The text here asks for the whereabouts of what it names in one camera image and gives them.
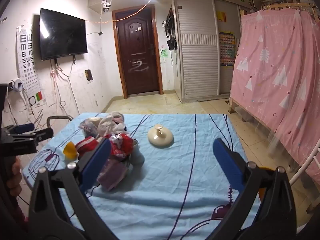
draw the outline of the brown wooden door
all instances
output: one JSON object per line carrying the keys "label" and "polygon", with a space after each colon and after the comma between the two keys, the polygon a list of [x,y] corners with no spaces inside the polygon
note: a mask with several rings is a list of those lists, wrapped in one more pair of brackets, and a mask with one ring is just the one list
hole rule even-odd
{"label": "brown wooden door", "polygon": [[[136,11],[116,13],[116,19]],[[117,28],[128,95],[159,91],[151,9],[117,22]]]}

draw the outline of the tiled floor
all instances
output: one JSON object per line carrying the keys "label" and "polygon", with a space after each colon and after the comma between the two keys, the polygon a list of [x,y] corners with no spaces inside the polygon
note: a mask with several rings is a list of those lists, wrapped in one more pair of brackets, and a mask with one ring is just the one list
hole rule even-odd
{"label": "tiled floor", "polygon": [[[282,154],[276,153],[273,158],[269,157],[268,143],[265,138],[256,133],[254,126],[249,122],[242,122],[237,113],[228,113],[226,99],[181,104],[176,94],[151,95],[114,101],[107,110],[107,112],[111,111],[123,114],[228,114],[250,161],[269,168],[276,168],[279,165],[285,168],[288,166],[288,160]],[[24,167],[28,162],[29,157],[24,155],[21,160],[22,166]],[[293,173],[288,173],[288,176],[291,178]],[[27,185],[21,185],[23,187],[21,196],[29,203],[31,192]],[[301,226],[310,219],[310,215],[306,213],[306,209],[311,204],[306,196],[310,193],[303,188],[300,180],[293,185],[292,191],[297,211],[297,225]],[[23,212],[27,214],[28,206],[19,198],[18,201]]]}

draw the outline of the light blue fabric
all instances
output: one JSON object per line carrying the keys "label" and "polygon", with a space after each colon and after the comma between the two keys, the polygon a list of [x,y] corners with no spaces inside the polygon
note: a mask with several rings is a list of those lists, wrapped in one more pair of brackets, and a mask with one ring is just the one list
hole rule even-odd
{"label": "light blue fabric", "polygon": [[[96,115],[86,113],[75,118],[55,135],[35,158],[45,159],[48,153],[41,157],[44,155],[44,150],[48,148],[54,150],[65,140],[65,143],[56,150],[60,157],[57,169],[65,167],[62,150],[66,143],[72,141],[76,144],[84,139],[81,130],[71,139],[69,139],[70,135],[78,129],[81,121]],[[144,116],[124,115],[129,133],[138,127]],[[191,240],[205,239],[220,223],[219,220],[210,219],[215,208],[229,203],[230,185],[213,154],[213,141],[216,138],[222,138],[226,142],[226,138],[230,147],[233,145],[234,151],[245,160],[247,158],[229,118],[227,117],[227,121],[231,138],[224,116],[211,114],[211,117],[221,132],[208,114],[146,115],[146,121],[139,126],[133,136],[139,141],[140,151],[145,156],[144,165],[141,168],[134,168],[114,190],[107,192],[100,186],[94,189],[89,198],[97,213],[119,239],[167,239],[178,217],[170,239],[180,239],[193,226],[209,220],[200,223],[197,227],[202,227],[194,232],[190,231],[184,237]],[[156,123],[172,131],[174,143],[169,148],[159,149],[149,143],[147,132]],[[31,178],[28,167],[23,170],[23,173],[25,178],[28,176],[28,182],[33,185],[34,180]],[[71,216],[73,210],[65,191],[60,192],[67,212]],[[237,196],[238,192],[232,190],[233,201]],[[243,227],[251,225],[259,205],[260,201],[257,197]],[[76,216],[73,216],[71,221],[81,228]]]}

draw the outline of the purple package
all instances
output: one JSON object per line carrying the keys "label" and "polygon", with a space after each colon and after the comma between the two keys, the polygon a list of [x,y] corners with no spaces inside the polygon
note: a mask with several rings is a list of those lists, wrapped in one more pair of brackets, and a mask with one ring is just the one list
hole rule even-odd
{"label": "purple package", "polygon": [[97,181],[106,189],[116,187],[125,177],[128,168],[118,160],[108,159],[100,172]]}

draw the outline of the television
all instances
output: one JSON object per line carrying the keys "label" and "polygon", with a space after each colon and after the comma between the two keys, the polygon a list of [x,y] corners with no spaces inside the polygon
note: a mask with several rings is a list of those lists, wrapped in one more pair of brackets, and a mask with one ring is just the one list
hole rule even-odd
{"label": "television", "polygon": [[88,53],[85,20],[41,8],[39,25],[42,60]]}

